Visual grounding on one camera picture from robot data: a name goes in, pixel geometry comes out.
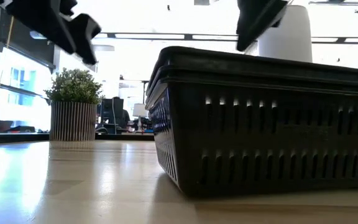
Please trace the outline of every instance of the basket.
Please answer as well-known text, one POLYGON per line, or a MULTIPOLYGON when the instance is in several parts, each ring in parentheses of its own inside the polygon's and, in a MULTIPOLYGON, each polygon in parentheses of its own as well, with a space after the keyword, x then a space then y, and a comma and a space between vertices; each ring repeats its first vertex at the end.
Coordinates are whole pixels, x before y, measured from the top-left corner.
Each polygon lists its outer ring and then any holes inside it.
POLYGON ((358 70, 185 48, 156 68, 158 161, 185 194, 358 187, 358 70))

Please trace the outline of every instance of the ribbed white planter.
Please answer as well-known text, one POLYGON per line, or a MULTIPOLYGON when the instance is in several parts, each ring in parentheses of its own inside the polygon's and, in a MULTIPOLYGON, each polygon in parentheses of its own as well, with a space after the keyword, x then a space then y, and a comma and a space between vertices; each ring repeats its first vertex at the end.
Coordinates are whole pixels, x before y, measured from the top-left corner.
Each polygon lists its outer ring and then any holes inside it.
POLYGON ((51 107, 51 141, 94 140, 97 105, 52 102, 51 107))

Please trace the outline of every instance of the table surface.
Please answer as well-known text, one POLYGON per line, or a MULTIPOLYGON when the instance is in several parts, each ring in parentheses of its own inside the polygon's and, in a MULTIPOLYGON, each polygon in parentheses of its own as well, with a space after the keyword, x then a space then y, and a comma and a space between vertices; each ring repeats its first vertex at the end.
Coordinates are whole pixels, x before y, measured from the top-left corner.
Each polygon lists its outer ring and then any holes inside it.
POLYGON ((0 223, 358 223, 358 189, 194 200, 154 142, 4 144, 0 223))

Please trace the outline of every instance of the white cylinder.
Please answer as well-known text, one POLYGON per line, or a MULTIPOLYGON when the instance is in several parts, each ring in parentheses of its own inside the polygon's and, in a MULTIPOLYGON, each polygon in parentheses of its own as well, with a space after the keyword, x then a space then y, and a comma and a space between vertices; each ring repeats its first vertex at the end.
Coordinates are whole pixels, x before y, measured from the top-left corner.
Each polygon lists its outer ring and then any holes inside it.
POLYGON ((279 27, 271 27, 258 39, 259 56, 313 62, 310 20, 303 6, 288 6, 279 27))

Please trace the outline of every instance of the potted plant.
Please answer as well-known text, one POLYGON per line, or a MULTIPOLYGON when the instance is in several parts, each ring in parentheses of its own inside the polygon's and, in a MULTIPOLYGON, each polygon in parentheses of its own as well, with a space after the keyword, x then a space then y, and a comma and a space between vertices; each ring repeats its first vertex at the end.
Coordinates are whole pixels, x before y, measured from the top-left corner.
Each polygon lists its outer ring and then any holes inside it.
POLYGON ((51 89, 45 90, 52 107, 50 140, 94 140, 101 87, 87 70, 64 68, 56 74, 51 89))

